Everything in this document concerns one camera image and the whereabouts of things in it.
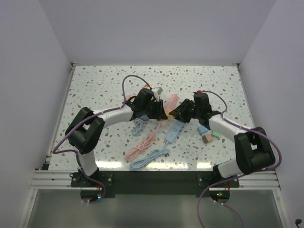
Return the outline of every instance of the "terrazzo surface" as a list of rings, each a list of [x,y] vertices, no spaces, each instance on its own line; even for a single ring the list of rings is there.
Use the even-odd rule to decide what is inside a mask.
[[[252,127],[245,94],[235,66],[77,66],[68,92],[68,97],[60,120],[56,143],[72,122],[80,108],[103,110],[120,106],[123,101],[122,79],[127,75],[139,75],[153,86],[161,86],[161,98],[166,102],[171,94],[177,93],[180,103],[193,99],[197,90],[211,90],[220,94],[228,104],[226,117]],[[136,94],[143,86],[143,81],[128,78],[125,83],[126,94]],[[213,110],[222,111],[224,105],[213,95],[209,95]],[[143,158],[153,149],[164,146],[166,133],[174,124],[169,120],[161,127],[153,145],[137,158]],[[104,129],[96,146],[95,160],[100,170],[129,170],[130,163],[125,154],[156,128],[158,123],[150,120],[139,136],[133,136],[133,122],[118,123]],[[197,132],[199,122],[191,120],[176,138],[168,145],[170,156],[161,156],[141,170],[149,171],[201,171],[211,170],[214,164],[235,158],[234,144],[224,136],[204,144]],[[71,146],[65,141],[60,149]],[[75,155],[71,152],[52,155],[49,170],[77,170]]]

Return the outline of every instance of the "green block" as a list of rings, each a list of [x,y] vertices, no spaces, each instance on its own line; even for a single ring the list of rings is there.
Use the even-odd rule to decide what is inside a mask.
[[[220,137],[220,133],[212,131],[212,136],[216,137],[216,138],[219,138]]]

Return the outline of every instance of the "robotic hand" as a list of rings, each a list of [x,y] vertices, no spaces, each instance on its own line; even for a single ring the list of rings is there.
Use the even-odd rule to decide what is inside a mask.
[[[98,173],[93,149],[105,127],[131,121],[142,115],[156,120],[168,119],[163,102],[158,99],[161,92],[161,88],[157,92],[143,88],[137,96],[127,100],[122,108],[94,117],[85,122],[85,125],[89,127],[80,126],[72,132],[68,137],[69,143],[79,150],[80,164],[88,176],[94,178]],[[98,112],[100,111],[93,112],[87,107],[82,108],[66,130],[66,135],[81,121]],[[185,99],[169,115],[184,123],[189,123],[191,118],[198,119],[201,125],[221,133],[235,143],[236,158],[214,166],[210,184],[242,173],[250,174],[259,171],[273,165],[276,161],[268,140],[225,122],[220,112],[212,110],[209,97],[204,92],[195,92],[194,101]],[[261,127],[253,130],[266,134]]]

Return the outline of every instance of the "white wall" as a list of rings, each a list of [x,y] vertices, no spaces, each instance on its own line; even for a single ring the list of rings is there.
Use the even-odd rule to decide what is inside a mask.
[[[277,174],[293,223],[304,219],[303,12],[303,0],[277,0],[240,68],[256,124],[282,150]]]
[[[245,57],[276,0],[39,0],[71,61],[226,65]]]
[[[17,227],[41,168],[69,61],[38,0],[0,1],[0,227]]]

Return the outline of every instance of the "white table surface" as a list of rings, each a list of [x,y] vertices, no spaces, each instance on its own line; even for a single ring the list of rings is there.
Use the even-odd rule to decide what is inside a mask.
[[[220,94],[228,104],[226,117],[240,124],[252,127],[247,101],[235,66],[77,66],[69,89],[68,97],[60,120],[56,143],[59,142],[80,108],[102,110],[120,106],[123,100],[121,82],[130,74],[142,76],[154,86],[162,86],[161,98],[165,101],[171,94],[177,93],[180,102],[185,98],[193,99],[197,90],[211,90]],[[126,80],[127,94],[138,93],[143,82],[137,78]],[[222,111],[224,105],[213,95],[209,95],[213,110]],[[103,130],[95,148],[95,160],[100,170],[129,170],[130,163],[125,154],[135,147],[156,126],[151,120],[142,133],[135,137],[131,134],[133,122],[118,123]],[[137,158],[143,158],[156,148],[164,146],[164,138],[174,124],[169,120],[166,126],[158,130],[154,144]],[[207,171],[214,164],[235,157],[234,144],[224,136],[204,144],[197,132],[199,123],[191,120],[186,124],[179,137],[167,148],[169,157],[160,157],[141,170],[171,171]],[[65,141],[60,149],[71,146]],[[71,152],[52,155],[49,170],[77,169],[75,155]]]

